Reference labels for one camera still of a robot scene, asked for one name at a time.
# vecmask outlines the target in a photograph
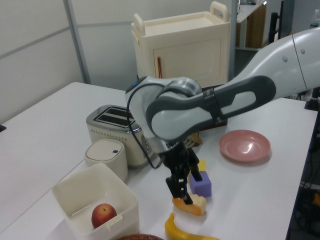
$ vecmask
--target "small white container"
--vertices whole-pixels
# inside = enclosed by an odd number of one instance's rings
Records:
[[[122,181],[128,176],[126,149],[122,142],[113,139],[95,141],[86,151],[84,160],[88,167],[107,165]]]
[[[113,240],[139,231],[136,195],[103,163],[57,183],[52,193],[77,239]],[[102,203],[112,205],[117,216],[94,229],[92,212]]]

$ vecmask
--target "silver toaster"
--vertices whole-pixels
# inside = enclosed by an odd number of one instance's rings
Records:
[[[151,158],[153,151],[149,147],[141,127],[135,122],[131,113],[129,113],[129,120],[135,136]],[[114,139],[122,142],[129,167],[140,167],[147,162],[146,156],[129,129],[125,107],[116,105],[101,106],[86,118],[86,124],[92,143],[100,139]]]

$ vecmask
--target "purple block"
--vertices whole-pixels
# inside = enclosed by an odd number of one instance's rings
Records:
[[[211,197],[211,181],[208,174],[205,171],[201,171],[200,175],[202,181],[196,181],[192,174],[190,175],[190,188],[193,194],[197,194],[202,197]]]

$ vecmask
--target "yellow banana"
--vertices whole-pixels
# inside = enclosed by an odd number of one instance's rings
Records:
[[[174,218],[175,215],[172,212],[164,224],[165,232],[172,240],[219,240],[212,236],[202,236],[182,231],[176,226]]]

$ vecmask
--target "red apple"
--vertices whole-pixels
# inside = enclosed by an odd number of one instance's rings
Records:
[[[117,212],[113,206],[107,203],[102,203],[96,206],[92,212],[91,222],[96,229],[110,219],[117,216]]]

